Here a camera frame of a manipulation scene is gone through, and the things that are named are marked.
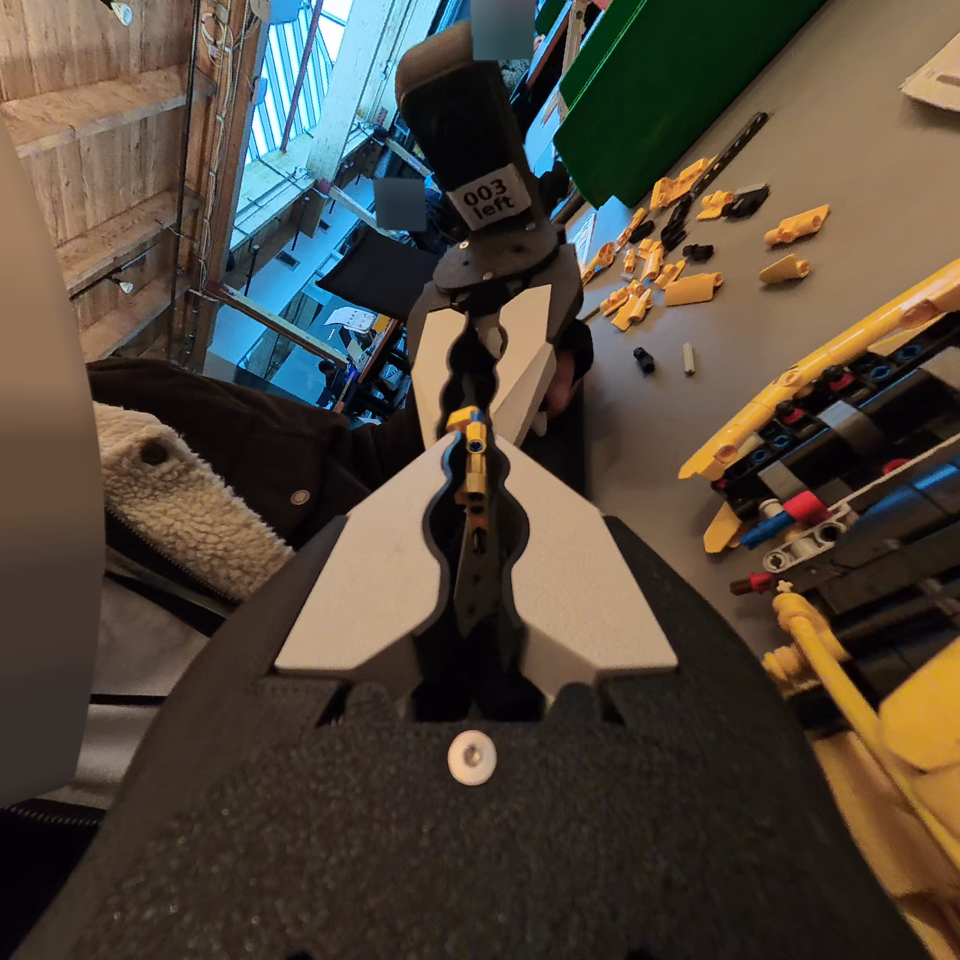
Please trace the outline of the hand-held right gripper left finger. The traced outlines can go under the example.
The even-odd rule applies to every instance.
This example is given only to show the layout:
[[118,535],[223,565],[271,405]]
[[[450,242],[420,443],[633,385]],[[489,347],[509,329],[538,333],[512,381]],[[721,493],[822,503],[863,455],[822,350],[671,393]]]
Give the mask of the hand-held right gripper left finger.
[[447,434],[347,515],[274,661],[282,677],[375,684],[414,717],[416,640],[447,603],[450,571],[428,514],[450,484]]

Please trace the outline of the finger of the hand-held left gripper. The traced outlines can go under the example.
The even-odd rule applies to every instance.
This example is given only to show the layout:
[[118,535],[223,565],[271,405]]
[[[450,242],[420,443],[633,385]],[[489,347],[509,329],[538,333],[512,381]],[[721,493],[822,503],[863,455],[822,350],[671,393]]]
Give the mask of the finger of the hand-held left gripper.
[[495,365],[496,391],[488,407],[498,442],[521,445],[552,380],[557,361],[548,342],[550,287],[527,289],[499,311],[506,336]]
[[446,431],[445,392],[452,376],[450,357],[463,337],[468,317],[456,310],[428,313],[411,364],[411,379],[424,448],[430,449]]

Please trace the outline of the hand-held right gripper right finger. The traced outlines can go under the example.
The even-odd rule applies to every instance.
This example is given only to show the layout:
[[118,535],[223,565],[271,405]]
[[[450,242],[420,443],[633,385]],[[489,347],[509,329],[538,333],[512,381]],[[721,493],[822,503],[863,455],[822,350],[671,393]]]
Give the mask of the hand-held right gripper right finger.
[[562,690],[670,673],[678,655],[603,514],[487,436],[474,530],[474,715],[541,719]]

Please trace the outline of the yellow brick with blue pins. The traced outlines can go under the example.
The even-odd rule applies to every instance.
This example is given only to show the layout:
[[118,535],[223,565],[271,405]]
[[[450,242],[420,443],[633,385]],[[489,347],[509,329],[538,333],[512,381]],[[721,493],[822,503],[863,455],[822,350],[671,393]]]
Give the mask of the yellow brick with blue pins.
[[462,485],[455,494],[455,502],[465,511],[470,529],[488,527],[489,489],[487,474],[487,426],[481,415],[462,425],[466,459]]

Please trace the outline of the yellow toy brick car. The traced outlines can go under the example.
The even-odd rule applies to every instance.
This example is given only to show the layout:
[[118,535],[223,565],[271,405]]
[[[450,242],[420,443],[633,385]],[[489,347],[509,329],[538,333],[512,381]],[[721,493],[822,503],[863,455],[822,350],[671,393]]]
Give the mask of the yellow toy brick car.
[[762,666],[860,853],[931,958],[958,958],[959,264],[790,366],[678,471],[759,568]]

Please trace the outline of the person's left forearm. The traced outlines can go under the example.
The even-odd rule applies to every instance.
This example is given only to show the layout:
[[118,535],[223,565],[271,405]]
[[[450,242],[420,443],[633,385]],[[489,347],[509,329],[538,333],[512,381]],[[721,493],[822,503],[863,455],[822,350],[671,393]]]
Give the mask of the person's left forearm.
[[373,491],[416,461],[425,449],[416,399],[410,391],[402,408],[382,423],[346,429],[337,458],[350,476]]

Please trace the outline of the grey desk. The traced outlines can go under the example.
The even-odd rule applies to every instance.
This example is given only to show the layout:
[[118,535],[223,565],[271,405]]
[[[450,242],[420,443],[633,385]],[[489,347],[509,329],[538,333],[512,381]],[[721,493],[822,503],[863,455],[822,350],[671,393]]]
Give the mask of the grey desk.
[[[774,378],[958,258],[958,114],[900,86],[959,30],[959,3],[828,2],[673,165],[712,156],[756,112],[769,122],[717,180],[766,183],[741,222],[695,223],[723,275],[710,302],[658,303],[622,333],[601,316],[582,389],[586,485],[758,655],[784,639],[767,597],[729,582],[755,554],[708,555],[720,499],[691,454]],[[686,377],[683,344],[696,354]]]

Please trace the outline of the person's left hand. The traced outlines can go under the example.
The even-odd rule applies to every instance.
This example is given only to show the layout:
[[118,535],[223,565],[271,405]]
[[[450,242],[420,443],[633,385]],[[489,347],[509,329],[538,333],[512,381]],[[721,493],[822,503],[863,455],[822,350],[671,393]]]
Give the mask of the person's left hand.
[[557,355],[557,365],[553,377],[544,393],[540,411],[547,419],[563,414],[576,394],[579,379],[576,377],[576,358],[572,351],[565,350]]

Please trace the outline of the loose yellow brick panels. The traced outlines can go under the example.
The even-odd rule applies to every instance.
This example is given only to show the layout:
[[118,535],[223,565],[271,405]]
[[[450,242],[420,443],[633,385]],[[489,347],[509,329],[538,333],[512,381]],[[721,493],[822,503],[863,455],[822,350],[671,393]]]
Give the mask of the loose yellow brick panels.
[[663,293],[663,305],[673,307],[710,302],[722,286],[724,278],[719,271],[687,273],[690,265],[706,263],[714,256],[712,245],[686,245],[677,261],[666,262],[666,254],[686,238],[684,222],[695,199],[701,204],[700,222],[745,218],[765,203],[769,189],[764,184],[750,190],[707,193],[722,167],[723,157],[716,155],[688,165],[678,176],[662,177],[654,184],[651,206],[636,210],[617,238],[582,265],[581,281],[588,284],[624,256],[624,285],[598,309],[618,330],[630,330],[643,321],[654,306],[655,289]]

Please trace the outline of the green plastic storage bin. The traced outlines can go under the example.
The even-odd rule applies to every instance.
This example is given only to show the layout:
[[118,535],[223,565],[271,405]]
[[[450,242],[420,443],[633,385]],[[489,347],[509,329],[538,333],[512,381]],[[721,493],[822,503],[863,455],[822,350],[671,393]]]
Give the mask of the green plastic storage bin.
[[559,84],[553,142],[582,198],[637,205],[822,6],[610,2]]

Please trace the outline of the white shirt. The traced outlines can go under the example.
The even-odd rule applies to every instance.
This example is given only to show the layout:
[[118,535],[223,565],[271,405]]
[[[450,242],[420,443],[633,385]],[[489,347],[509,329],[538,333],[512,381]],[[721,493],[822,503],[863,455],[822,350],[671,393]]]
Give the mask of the white shirt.
[[225,621],[219,602],[193,603],[151,585],[102,578],[97,654],[76,772],[76,803],[106,810],[160,707]]

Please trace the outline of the long black brick beam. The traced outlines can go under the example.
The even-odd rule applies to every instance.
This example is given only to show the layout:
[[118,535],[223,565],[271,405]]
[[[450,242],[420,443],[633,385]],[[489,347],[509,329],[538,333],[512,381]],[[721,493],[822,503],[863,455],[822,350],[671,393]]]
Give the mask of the long black brick beam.
[[758,111],[753,114],[749,121],[738,131],[737,135],[726,145],[725,149],[715,156],[702,174],[698,176],[697,180],[690,187],[690,196],[692,198],[702,196],[716,181],[719,175],[741,153],[746,145],[757,135],[769,119],[770,113],[766,111]]

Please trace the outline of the loose black bricks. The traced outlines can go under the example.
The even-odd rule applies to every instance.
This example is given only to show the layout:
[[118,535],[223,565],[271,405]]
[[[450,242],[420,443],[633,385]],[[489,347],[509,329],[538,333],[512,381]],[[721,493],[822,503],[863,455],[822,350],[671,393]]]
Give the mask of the loose black bricks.
[[[717,191],[703,197],[705,206],[701,211],[704,219],[724,217],[742,219],[752,215],[763,205],[770,193],[769,187],[762,185],[752,190],[734,192]],[[656,243],[647,243],[642,240],[639,251],[645,253],[643,283],[659,286],[664,291],[665,306],[691,306],[708,303],[714,293],[723,283],[721,273],[705,272],[683,276],[683,271],[690,262],[706,262],[714,254],[711,245],[690,244],[683,247],[682,261],[674,264],[665,264],[664,257],[669,250],[675,249],[685,238],[686,230],[683,226],[685,211],[689,210],[692,200],[690,192],[677,201],[673,215],[664,227],[661,238]]]

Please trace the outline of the white instruction booklet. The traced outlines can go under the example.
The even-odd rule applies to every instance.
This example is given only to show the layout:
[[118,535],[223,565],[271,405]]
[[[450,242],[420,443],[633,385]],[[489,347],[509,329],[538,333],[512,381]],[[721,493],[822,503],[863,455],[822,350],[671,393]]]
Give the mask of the white instruction booklet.
[[899,90],[912,100],[959,113],[959,43],[956,34],[941,51],[906,78]]

